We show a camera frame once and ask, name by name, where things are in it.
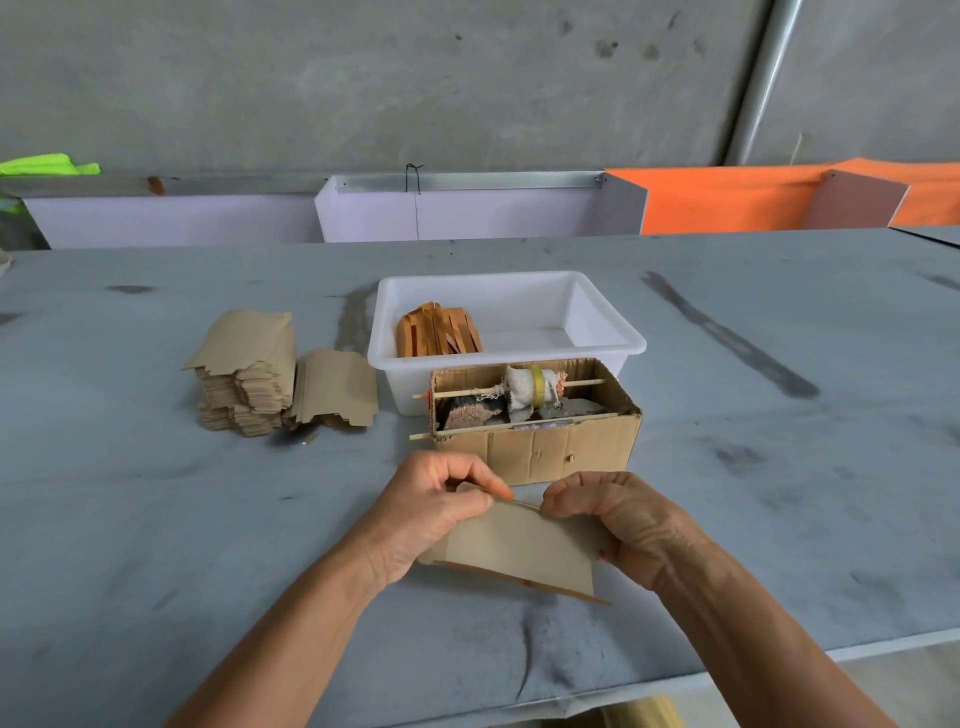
concrete wall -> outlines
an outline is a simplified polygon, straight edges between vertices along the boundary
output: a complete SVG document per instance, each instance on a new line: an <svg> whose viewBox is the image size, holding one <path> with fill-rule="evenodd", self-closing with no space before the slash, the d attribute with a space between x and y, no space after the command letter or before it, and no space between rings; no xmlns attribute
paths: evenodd
<svg viewBox="0 0 960 728"><path fill-rule="evenodd" d="M804 0L746 161L960 159L960 3Z"/></svg>
<svg viewBox="0 0 960 728"><path fill-rule="evenodd" d="M0 158L712 164L768 0L0 0Z"/></svg>

hand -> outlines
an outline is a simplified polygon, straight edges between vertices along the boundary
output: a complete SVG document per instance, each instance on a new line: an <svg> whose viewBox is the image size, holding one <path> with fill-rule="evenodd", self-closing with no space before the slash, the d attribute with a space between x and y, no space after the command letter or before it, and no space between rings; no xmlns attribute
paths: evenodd
<svg viewBox="0 0 960 728"><path fill-rule="evenodd" d="M619 541L604 558L653 591L675 549L709 543L684 509L633 473L569 475L544 491L540 512L553 518L599 516Z"/></svg>
<svg viewBox="0 0 960 728"><path fill-rule="evenodd" d="M464 481L480 490L450 492ZM374 578L385 587L402 577L458 521L486 513L493 496L513 500L514 492L476 455L414 452L339 548L369 559Z"/></svg>

yellow rubber band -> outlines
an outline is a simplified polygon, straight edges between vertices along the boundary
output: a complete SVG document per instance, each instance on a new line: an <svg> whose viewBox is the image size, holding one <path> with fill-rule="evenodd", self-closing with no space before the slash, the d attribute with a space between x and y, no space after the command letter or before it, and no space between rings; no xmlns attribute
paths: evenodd
<svg viewBox="0 0 960 728"><path fill-rule="evenodd" d="M540 409L546 399L546 382L543 380L543 369L530 367L530 373L534 376L534 409Z"/></svg>

bamboo skewer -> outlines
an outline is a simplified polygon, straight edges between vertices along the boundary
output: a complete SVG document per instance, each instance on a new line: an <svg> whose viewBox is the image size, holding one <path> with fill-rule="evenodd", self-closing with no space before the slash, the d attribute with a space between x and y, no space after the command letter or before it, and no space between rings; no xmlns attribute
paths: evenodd
<svg viewBox="0 0 960 728"><path fill-rule="evenodd" d="M564 389L567 387L589 387L593 384L603 384L605 379L580 379L579 381L566 381L564 382ZM463 397L465 395L488 395L490 392L494 391L496 387L480 387L479 389L458 389L453 392L434 392L434 400L445 400L448 397ZM414 395L415 400L425 400L426 394L421 392Z"/></svg>
<svg viewBox="0 0 960 728"><path fill-rule="evenodd" d="M579 423L585 420L606 420L609 417L617 417L616 412L601 412L596 415L576 415L574 417L555 417L551 420L527 420L522 423L502 423L500 425L480 425L478 427L458 427L457 429L442 429L435 434L440 436L459 435L464 432L496 432L500 429L514 429L523 425L546 425L548 423ZM429 440L430 432L418 432L411 435L411 440Z"/></svg>

forearm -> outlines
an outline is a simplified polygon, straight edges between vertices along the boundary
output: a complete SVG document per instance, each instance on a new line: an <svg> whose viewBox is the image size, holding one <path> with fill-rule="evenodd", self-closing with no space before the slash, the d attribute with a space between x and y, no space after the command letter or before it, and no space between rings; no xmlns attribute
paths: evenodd
<svg viewBox="0 0 960 728"><path fill-rule="evenodd" d="M168 725L305 725L381 588L362 559L335 549L283 593Z"/></svg>
<svg viewBox="0 0 960 728"><path fill-rule="evenodd" d="M722 548L678 548L666 564L655 592L741 726L894 725Z"/></svg>

